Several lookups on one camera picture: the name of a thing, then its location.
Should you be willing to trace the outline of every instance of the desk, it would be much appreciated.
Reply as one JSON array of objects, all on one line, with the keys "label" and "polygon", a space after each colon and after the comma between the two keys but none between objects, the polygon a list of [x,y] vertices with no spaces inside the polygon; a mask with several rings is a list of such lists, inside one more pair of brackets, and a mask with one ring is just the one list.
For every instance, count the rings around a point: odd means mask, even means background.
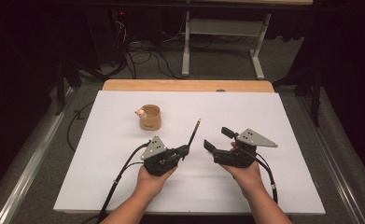
[{"label": "desk", "polygon": [[[227,92],[213,92],[218,89]],[[162,124],[156,132],[139,128],[134,110],[144,104],[161,108]],[[213,163],[212,156],[203,147],[204,139],[218,148],[230,147],[231,140],[220,133],[222,126],[239,133],[252,128],[279,145],[278,148],[258,147],[258,152],[273,170],[279,204],[286,213],[325,213],[280,98],[271,84],[207,80],[107,81],[97,95],[54,209],[98,212],[112,180],[136,147],[155,134],[167,147],[186,144],[198,118],[202,123],[190,154],[179,162],[161,194],[147,208],[148,213],[249,213],[250,208],[236,183]],[[137,153],[132,162],[140,161],[139,157]],[[132,166],[124,173],[108,210],[115,209],[132,193],[138,168]],[[271,194],[269,178],[264,170],[261,173]]]},{"label": "desk", "polygon": [[[190,2],[223,2],[243,4],[281,4],[281,5],[312,5],[313,0],[188,0]],[[239,35],[257,38],[257,45],[249,50],[249,55],[255,69],[257,79],[264,79],[259,61],[260,48],[269,26],[271,14],[266,14],[263,21],[224,21],[191,19],[186,12],[185,48],[182,59],[182,76],[188,77],[190,70],[190,34],[201,35]]]}]

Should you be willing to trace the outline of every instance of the dark background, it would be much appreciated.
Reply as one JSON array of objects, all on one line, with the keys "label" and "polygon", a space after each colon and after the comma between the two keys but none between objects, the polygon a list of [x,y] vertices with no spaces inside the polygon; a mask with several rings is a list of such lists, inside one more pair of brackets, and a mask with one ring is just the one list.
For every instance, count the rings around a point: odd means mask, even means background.
[{"label": "dark background", "polygon": [[[315,1],[315,5],[332,7],[346,2],[324,0]],[[161,30],[170,34],[177,32],[180,23],[175,25],[172,21],[181,21],[183,15],[152,10],[126,12],[123,19],[135,34],[157,44],[161,43]],[[82,7],[0,1],[0,180],[51,103],[48,92],[55,84],[60,59],[73,58],[99,68],[100,63],[115,57],[98,56],[101,48],[115,47],[112,38],[104,46],[95,45],[97,36],[112,32],[109,26],[100,27],[102,23],[98,21],[104,20],[101,15]],[[218,16],[246,15],[220,13]],[[97,24],[96,31],[90,28],[93,24]],[[349,8],[348,13],[275,13],[266,38],[280,35],[285,41],[305,37],[291,74],[312,66],[316,56],[323,54],[323,47],[330,47],[327,52],[331,57],[325,64],[322,85],[365,164],[365,0],[359,1],[358,7]]]}]

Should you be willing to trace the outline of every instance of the wooden cup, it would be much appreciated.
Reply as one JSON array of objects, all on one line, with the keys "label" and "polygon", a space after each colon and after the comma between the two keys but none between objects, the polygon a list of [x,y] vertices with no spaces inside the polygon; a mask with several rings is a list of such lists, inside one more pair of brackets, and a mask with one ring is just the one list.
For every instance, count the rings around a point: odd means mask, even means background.
[{"label": "wooden cup", "polygon": [[161,111],[156,105],[142,106],[146,116],[139,119],[139,126],[146,131],[156,131],[161,126]]}]

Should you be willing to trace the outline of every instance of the pencil holder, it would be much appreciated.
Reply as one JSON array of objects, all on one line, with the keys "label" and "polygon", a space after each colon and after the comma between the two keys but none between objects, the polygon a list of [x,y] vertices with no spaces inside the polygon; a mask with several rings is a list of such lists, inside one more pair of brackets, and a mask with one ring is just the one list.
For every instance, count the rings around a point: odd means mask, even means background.
[{"label": "pencil holder", "polygon": [[139,117],[139,126],[146,131],[156,131],[161,127],[161,111],[156,105],[144,105],[135,111]]}]

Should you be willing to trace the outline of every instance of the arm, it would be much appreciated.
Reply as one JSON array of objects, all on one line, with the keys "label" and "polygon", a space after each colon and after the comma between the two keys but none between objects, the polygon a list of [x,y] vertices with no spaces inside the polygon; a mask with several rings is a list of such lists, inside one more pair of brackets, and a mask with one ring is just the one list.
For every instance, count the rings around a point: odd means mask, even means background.
[{"label": "arm", "polygon": [[175,169],[168,171],[162,176],[154,176],[150,175],[144,166],[141,166],[133,194],[101,223],[139,223],[147,206],[160,193],[164,182]]},{"label": "arm", "polygon": [[291,223],[287,215],[267,193],[256,161],[247,168],[221,166],[237,181],[244,197],[248,200],[256,223]]}]

